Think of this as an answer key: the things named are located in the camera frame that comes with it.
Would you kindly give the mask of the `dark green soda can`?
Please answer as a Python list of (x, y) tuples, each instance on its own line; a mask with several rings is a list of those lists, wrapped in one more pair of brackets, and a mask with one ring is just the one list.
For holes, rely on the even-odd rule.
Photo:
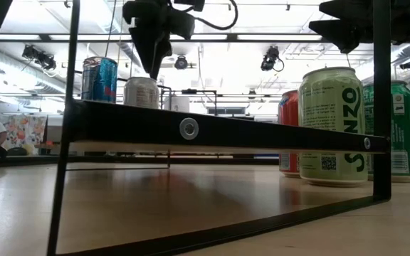
[(391, 180), (410, 183), (410, 90), (391, 82)]

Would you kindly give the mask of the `floral print cloth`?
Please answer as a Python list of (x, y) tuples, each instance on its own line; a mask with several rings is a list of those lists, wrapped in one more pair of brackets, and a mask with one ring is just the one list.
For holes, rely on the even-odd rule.
[(0, 114), (0, 123), (7, 131), (2, 147), (7, 150), (20, 147), (25, 149), (29, 156), (38, 155), (36, 145), (43, 142), (47, 120), (45, 115)]

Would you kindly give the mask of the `red Fanta can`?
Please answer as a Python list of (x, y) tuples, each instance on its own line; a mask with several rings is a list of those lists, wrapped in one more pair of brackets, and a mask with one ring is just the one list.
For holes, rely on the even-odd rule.
[[(298, 126), (298, 91), (291, 90), (283, 93), (279, 108), (278, 122), (280, 124)], [(281, 153), (279, 155), (279, 170), (288, 178), (300, 178), (299, 158), (295, 153)]]

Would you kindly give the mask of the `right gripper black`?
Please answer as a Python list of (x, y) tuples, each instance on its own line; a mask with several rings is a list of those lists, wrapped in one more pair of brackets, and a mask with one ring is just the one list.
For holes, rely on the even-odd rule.
[[(309, 29), (337, 46), (341, 53), (352, 52), (360, 43), (373, 43), (373, 20), (366, 18), (372, 0), (330, 0), (319, 10), (339, 18), (311, 21)], [(391, 0), (391, 41), (410, 43), (410, 0)]]

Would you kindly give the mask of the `blue energy drink can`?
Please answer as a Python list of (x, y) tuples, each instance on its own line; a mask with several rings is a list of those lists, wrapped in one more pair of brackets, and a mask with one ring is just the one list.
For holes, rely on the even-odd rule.
[(117, 62), (106, 57), (83, 61), (81, 99), (116, 103)]

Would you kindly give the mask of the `pale silver beverage can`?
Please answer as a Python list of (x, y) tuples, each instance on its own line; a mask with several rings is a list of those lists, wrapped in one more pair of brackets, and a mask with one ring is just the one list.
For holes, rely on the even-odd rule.
[(157, 81), (144, 77), (129, 78), (124, 86), (123, 104), (157, 109), (159, 107)]

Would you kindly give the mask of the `black ceiling rail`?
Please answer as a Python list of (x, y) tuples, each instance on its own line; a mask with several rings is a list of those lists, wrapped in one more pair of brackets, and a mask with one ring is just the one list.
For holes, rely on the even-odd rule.
[[(67, 33), (0, 33), (0, 42), (5, 43), (67, 43), (70, 34)], [(328, 43), (314, 33), (196, 33), (190, 39), (171, 35), (174, 43)], [(118, 43), (132, 42), (129, 33), (104, 34), (84, 33), (77, 35), (79, 43)]]

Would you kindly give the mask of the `black table frame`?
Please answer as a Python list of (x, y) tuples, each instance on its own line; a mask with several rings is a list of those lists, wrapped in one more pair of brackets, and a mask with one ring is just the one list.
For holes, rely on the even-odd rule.
[[(56, 164), (58, 155), (7, 156), (0, 158), (0, 167)], [(277, 154), (141, 154), (132, 156), (106, 156), (102, 152), (87, 152), (83, 156), (68, 157), (69, 163), (122, 163), (122, 164), (231, 164), (277, 165)]]

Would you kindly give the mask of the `light green Sanzo can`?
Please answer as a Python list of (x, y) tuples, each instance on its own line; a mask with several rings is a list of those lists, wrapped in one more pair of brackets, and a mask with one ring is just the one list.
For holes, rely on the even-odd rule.
[[(335, 132), (365, 133), (362, 83), (348, 67), (307, 73), (298, 89), (299, 125)], [(368, 178), (361, 153), (299, 154), (300, 177), (311, 184), (355, 187)]]

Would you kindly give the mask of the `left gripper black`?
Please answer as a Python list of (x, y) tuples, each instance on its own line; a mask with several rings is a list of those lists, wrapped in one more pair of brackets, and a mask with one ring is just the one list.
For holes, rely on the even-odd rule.
[[(194, 17), (173, 8), (168, 0), (128, 1), (122, 7), (122, 16), (129, 26), (144, 71), (154, 79), (158, 77), (163, 58), (172, 55), (170, 34), (190, 39), (195, 29)], [(153, 34), (165, 34), (155, 54)]]

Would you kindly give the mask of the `black-framed wooden shelf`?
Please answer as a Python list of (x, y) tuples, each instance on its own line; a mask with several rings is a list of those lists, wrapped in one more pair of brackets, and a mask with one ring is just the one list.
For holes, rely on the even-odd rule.
[[(390, 120), (382, 118), (374, 135), (265, 124), (203, 114), (154, 110), (88, 100), (75, 100), (73, 83), (78, 44), (80, 0), (73, 0), (68, 49), (61, 152), (58, 161), (47, 256), (170, 255), (233, 242), (274, 230), (376, 205), (391, 198)], [(285, 213), (269, 218), (59, 255), (56, 252), (61, 208), (72, 143), (106, 142), (115, 151), (184, 151), (186, 149), (260, 149), (262, 151), (367, 153), (375, 156), (373, 194), (364, 198)]]

